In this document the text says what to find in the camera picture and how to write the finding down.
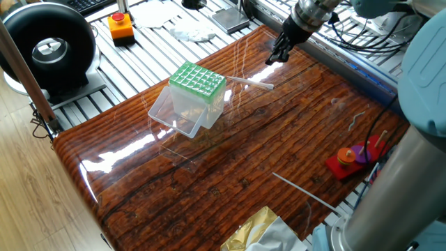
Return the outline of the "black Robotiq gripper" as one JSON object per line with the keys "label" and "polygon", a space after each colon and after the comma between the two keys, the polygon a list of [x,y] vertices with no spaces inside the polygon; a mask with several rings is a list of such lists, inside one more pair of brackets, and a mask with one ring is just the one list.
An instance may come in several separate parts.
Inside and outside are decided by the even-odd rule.
{"label": "black Robotiq gripper", "polygon": [[287,62],[289,51],[293,49],[293,46],[306,42],[313,32],[314,26],[303,22],[296,15],[289,15],[282,24],[281,36],[278,36],[274,42],[270,42],[271,51],[265,64],[271,66],[276,62],[277,51],[279,52],[278,61]]}

